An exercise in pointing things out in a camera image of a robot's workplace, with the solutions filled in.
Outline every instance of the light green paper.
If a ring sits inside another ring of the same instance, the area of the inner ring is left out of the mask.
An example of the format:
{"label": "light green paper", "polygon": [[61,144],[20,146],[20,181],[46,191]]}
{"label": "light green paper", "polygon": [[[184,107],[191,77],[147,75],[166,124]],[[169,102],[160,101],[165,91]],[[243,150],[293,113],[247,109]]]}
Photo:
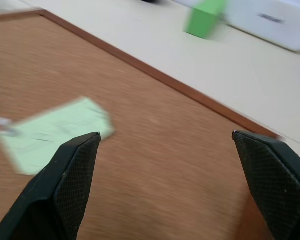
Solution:
{"label": "light green paper", "polygon": [[11,126],[18,134],[0,131],[0,141],[17,171],[35,175],[51,160],[60,145],[91,132],[104,140],[114,133],[110,118],[86,97]]}

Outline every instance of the green block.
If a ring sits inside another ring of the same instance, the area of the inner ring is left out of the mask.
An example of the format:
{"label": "green block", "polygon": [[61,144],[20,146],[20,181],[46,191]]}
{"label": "green block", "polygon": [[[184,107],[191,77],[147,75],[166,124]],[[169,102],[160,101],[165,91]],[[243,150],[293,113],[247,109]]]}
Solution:
{"label": "green block", "polygon": [[191,12],[185,32],[205,39],[224,12],[226,0],[205,0],[197,4]]}

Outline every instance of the cork board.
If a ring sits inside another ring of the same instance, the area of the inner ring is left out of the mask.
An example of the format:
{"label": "cork board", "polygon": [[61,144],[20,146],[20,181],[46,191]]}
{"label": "cork board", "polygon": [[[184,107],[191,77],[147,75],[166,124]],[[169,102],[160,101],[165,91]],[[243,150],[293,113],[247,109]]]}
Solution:
{"label": "cork board", "polygon": [[[247,185],[231,133],[242,127],[44,17],[0,21],[0,117],[79,96],[117,131],[100,144],[79,240],[233,237]],[[30,179],[0,146],[0,221]]]}

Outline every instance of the table surface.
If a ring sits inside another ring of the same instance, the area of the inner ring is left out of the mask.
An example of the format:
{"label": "table surface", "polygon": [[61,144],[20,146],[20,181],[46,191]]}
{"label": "table surface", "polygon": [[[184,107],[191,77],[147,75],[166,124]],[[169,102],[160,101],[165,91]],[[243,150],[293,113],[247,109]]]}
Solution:
{"label": "table surface", "polygon": [[300,154],[300,54],[220,24],[183,32],[190,9],[162,0],[24,0],[279,133]]}

